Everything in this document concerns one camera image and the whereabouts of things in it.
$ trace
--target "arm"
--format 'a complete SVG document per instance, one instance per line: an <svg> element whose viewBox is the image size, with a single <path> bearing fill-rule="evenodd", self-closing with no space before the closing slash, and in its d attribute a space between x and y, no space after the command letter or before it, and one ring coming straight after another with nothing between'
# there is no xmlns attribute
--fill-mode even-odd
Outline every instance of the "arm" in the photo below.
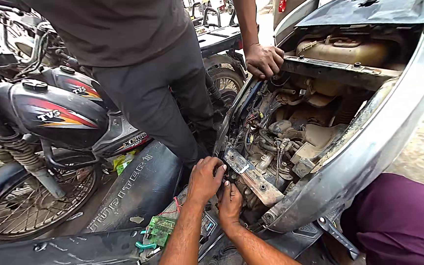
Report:
<svg viewBox="0 0 424 265"><path fill-rule="evenodd" d="M240 24L247 70L261 79L271 78L284 63L284 51L259 44L254 0L234 0L233 3Z"/></svg>
<svg viewBox="0 0 424 265"><path fill-rule="evenodd" d="M249 265L299 265L300 263L276 250L240 225L239 215L242 204L243 198L235 184L226 181L219 203L220 224L244 261Z"/></svg>
<svg viewBox="0 0 424 265"><path fill-rule="evenodd" d="M160 265L192 265L199 260L199 235L202 212L207 201L220 187L227 166L218 158L206 157L192 168L187 200L181 208L180 218L174 226L161 257ZM218 166L215 177L214 168Z"/></svg>

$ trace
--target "exposed engine compartment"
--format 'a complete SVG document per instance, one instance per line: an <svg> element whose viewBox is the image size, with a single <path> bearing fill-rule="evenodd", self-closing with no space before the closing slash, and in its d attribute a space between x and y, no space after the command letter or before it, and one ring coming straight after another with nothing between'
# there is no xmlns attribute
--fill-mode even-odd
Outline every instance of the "exposed engine compartment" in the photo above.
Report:
<svg viewBox="0 0 424 265"><path fill-rule="evenodd" d="M291 34L281 72L253 84L230 120L223 157L244 197L247 224L259 223L334 154L335 144L355 134L362 126L353 124L355 117L365 112L368 119L378 106L368 102L378 93L380 104L396 84L421 32L360 25Z"/></svg>

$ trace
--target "fuel tank cap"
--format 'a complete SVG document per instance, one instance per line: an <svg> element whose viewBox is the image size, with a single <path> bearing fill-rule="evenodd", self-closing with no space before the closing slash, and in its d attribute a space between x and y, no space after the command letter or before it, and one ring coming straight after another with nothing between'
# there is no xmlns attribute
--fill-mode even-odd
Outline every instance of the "fuel tank cap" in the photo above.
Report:
<svg viewBox="0 0 424 265"><path fill-rule="evenodd" d="M22 82L22 87L27 90L37 91L37 92L45 92L48 90L47 83L37 80L25 80Z"/></svg>
<svg viewBox="0 0 424 265"><path fill-rule="evenodd" d="M62 72L65 72L67 74L74 75L74 69L73 68L69 68L67 66L60 66L60 70L62 70Z"/></svg>

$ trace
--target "red stripe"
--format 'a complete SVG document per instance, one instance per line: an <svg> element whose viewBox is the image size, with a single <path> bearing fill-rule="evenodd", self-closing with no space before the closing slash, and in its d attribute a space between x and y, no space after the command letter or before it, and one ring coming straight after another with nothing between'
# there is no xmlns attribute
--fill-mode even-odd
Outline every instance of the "red stripe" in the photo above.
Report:
<svg viewBox="0 0 424 265"><path fill-rule="evenodd" d="M76 85L76 86L84 87L84 88L86 89L86 92L93 93L94 95L96 95L97 97L99 97L99 94L97 93L97 91L96 91L96 90L94 90L94 88L92 88L92 87L90 87L90 86L86 85L86 84L85 84L85 83L83 83L83 82L80 82L80 81L78 81L78 80L74 80L74 79L66 79L66 81L67 81L68 83L70 83L70 84L73 84L73 85Z"/></svg>
<svg viewBox="0 0 424 265"><path fill-rule="evenodd" d="M82 118L80 118L80 117L78 117L74 114L71 114L70 112L68 112L67 108L64 108L64 107L56 105L52 102L48 102L48 101L41 100L41 99L30 99L30 101L31 101L31 105L33 105L33 106L38 106L38 107L46 108L46 109L49 109L49 110L57 109L58 111L60 111L61 117L65 117L65 118L75 120L75 121L77 121L77 122L79 122L83 125L88 126L88 127L97 128L96 124L90 123L90 122L88 122L88 121L86 121L86 120L84 120L84 119L82 119Z"/></svg>

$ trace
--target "front fork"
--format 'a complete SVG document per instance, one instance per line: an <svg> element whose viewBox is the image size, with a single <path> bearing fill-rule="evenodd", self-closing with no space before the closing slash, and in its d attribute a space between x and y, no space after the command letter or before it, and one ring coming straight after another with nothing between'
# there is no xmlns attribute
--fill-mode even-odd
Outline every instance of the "front fork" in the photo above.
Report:
<svg viewBox="0 0 424 265"><path fill-rule="evenodd" d="M22 136L13 130L11 126L0 118L0 144L4 149L0 149L0 161L8 163L16 160L24 168L38 179L38 181L56 199L65 196L65 192L58 185L56 180L49 174L44 161L34 153L29 144L22 139Z"/></svg>

